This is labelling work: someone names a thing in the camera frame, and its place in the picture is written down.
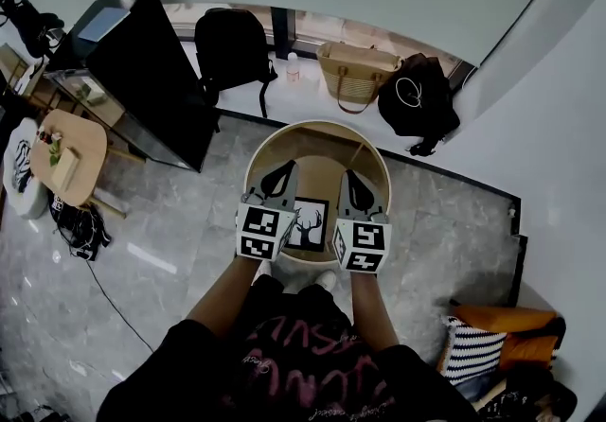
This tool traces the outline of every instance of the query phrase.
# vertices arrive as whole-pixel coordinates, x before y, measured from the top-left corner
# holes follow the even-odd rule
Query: shoe
[[[317,284],[321,286],[328,292],[331,292],[334,289],[334,286],[337,283],[337,274],[334,271],[324,271],[318,278],[315,280],[313,284]]]
[[[259,279],[262,275],[267,274],[270,277],[272,276],[272,263],[269,260],[264,260],[258,266],[257,273],[255,274],[255,278],[253,279],[253,284]]]

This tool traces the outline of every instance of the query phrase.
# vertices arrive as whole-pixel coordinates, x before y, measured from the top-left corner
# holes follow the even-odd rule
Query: gray tile floor
[[[112,157],[99,187],[129,215],[105,214],[114,237],[95,273],[153,347],[206,292],[234,250],[234,212],[248,161],[275,128],[229,117],[202,174]],[[448,301],[507,299],[517,240],[508,201],[482,189],[386,160],[394,191],[392,256],[379,274],[401,342],[435,363]],[[276,277],[296,290],[314,272],[286,260]],[[348,277],[334,298],[351,315]],[[102,296],[83,260],[71,257],[46,213],[21,220],[7,206],[0,231],[0,348],[22,408],[48,403],[94,420],[107,391],[148,356]]]

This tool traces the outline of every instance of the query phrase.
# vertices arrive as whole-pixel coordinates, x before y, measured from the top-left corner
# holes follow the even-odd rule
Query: straw tote bag
[[[375,48],[361,48],[326,42],[317,51],[324,79],[331,96],[349,114],[362,113],[385,84],[401,67],[401,57]],[[358,111],[346,108],[341,101],[364,104]]]

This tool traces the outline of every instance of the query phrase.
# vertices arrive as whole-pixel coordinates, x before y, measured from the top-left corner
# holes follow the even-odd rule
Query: window
[[[193,41],[196,23],[200,17],[208,9],[216,7],[251,11],[263,25],[268,45],[281,59],[286,59],[291,50],[300,57],[315,59],[317,47],[324,42],[333,41],[360,47],[374,45],[379,50],[401,57],[409,57],[419,52],[437,57],[453,90],[460,88],[465,78],[473,71],[470,64],[428,44],[383,28],[321,13],[233,3],[176,3],[165,5],[164,9],[179,38],[183,41]]]

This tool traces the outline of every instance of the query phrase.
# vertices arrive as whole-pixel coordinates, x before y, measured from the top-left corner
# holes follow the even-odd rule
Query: white chair
[[[2,183],[7,190],[7,200],[17,215],[24,219],[37,219],[45,211],[48,203],[46,187],[35,177],[29,179],[29,183],[23,193],[19,193],[13,186],[13,175],[15,158],[19,143],[24,140],[33,147],[36,139],[38,125],[33,119],[25,118],[21,124],[10,134],[9,145],[4,152],[4,175]]]

